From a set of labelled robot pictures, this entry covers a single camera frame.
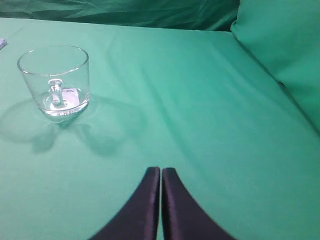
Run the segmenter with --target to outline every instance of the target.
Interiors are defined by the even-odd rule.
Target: black object
[[[165,240],[235,240],[202,210],[174,168],[162,171],[162,225]]]
[[[90,240],[155,240],[159,192],[160,168],[149,167],[122,209]]]

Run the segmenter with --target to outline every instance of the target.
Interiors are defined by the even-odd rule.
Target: green fabric
[[[229,30],[239,0],[1,0],[0,17]]]
[[[319,22],[319,0],[242,0],[232,32],[320,130]]]
[[[175,167],[239,240],[320,236],[320,137],[231,33],[9,18],[0,32],[0,239],[85,240],[148,166]],[[17,60],[61,44],[87,50],[92,99],[58,125]]]

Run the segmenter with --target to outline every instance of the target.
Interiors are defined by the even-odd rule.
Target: green pillow
[[[242,0],[231,30],[320,129],[320,0]]]
[[[229,30],[239,0],[1,0],[0,17]]]

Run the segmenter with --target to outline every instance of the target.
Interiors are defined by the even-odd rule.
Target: glass mug
[[[89,103],[89,56],[85,50],[69,45],[33,49],[23,54],[17,65],[36,105],[50,119],[63,120]]]

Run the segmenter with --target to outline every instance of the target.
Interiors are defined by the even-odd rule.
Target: green cushion
[[[237,239],[320,236],[320,137],[230,32],[9,18],[0,32],[0,239],[88,239],[148,166],[175,167]],[[61,44],[87,50],[92,98],[58,125],[17,60]]]
[[[232,32],[320,129],[319,23],[319,0],[242,0]]]
[[[0,17],[229,30],[239,0],[1,0]]]

